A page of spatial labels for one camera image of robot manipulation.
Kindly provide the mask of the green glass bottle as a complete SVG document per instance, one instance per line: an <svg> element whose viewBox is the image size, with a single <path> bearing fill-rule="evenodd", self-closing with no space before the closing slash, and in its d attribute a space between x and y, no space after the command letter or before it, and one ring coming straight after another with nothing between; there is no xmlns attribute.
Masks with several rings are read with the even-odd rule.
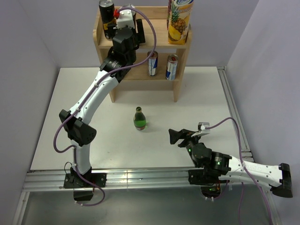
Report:
<svg viewBox="0 0 300 225"><path fill-rule="evenodd" d="M146 117L142 112L141 107L136 107L136 112L134 115L134 126L137 130L143 130L145 129L147 124Z"/></svg>

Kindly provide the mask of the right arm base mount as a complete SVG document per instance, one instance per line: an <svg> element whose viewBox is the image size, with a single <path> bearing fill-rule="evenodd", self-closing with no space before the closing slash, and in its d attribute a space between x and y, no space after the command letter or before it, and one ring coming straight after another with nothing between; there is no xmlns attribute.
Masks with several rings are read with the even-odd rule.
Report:
<svg viewBox="0 0 300 225"><path fill-rule="evenodd" d="M228 187L228 180L221 181L219 174L209 172L206 169L188 170L188 182L190 185L199 185L204 199L214 202L220 199Z"/></svg>

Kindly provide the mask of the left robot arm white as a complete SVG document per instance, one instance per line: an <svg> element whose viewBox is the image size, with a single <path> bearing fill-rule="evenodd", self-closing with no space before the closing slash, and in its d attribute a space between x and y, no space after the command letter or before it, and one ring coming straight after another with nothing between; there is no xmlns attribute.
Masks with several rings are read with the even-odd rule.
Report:
<svg viewBox="0 0 300 225"><path fill-rule="evenodd" d="M145 43L141 19L134 25L128 22L125 25L118 24L113 34L112 47L93 83L73 107L59 113L59 128L67 132L74 149L71 174L75 176L74 181L80 187L91 183L90 144L97 131L89 123L108 93L125 78L131 68L138 66L136 50L140 44Z"/></svg>

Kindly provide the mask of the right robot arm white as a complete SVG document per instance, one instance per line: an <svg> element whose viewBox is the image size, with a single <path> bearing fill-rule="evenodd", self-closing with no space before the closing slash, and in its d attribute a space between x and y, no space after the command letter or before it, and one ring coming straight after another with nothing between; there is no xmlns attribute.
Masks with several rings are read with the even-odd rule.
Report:
<svg viewBox="0 0 300 225"><path fill-rule="evenodd" d="M292 198L292 178L290 166L262 165L213 151L199 140L210 133L204 125L198 131L169 129L170 144L178 140L180 148L186 148L195 168L188 171L188 181L191 185L210 185L224 182L253 182L261 187L269 188L279 197Z"/></svg>

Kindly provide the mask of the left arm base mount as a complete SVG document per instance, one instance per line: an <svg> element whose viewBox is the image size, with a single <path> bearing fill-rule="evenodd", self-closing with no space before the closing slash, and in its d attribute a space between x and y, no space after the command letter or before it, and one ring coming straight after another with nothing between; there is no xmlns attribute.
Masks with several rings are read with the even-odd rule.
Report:
<svg viewBox="0 0 300 225"><path fill-rule="evenodd" d="M106 185L107 173L93 173L90 168L86 174L78 175L70 162L65 163L64 172L64 189L92 188L91 191L73 191L73 197L77 204L82 206L96 206L104 201L105 192L103 188ZM86 203L93 198L95 189L99 189L102 192L102 199L96 203Z"/></svg>

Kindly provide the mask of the silver red-top can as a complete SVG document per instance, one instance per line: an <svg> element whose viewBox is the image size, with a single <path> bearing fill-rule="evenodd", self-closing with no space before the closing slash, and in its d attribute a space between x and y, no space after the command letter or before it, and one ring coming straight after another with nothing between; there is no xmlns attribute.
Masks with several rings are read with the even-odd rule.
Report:
<svg viewBox="0 0 300 225"><path fill-rule="evenodd" d="M166 73L165 73L165 77L167 80L169 81L175 80L177 65L178 65L178 56L175 54L170 54L167 58Z"/></svg>
<svg viewBox="0 0 300 225"><path fill-rule="evenodd" d="M148 74L149 76L156 76L158 68L158 53L156 51L148 59Z"/></svg>

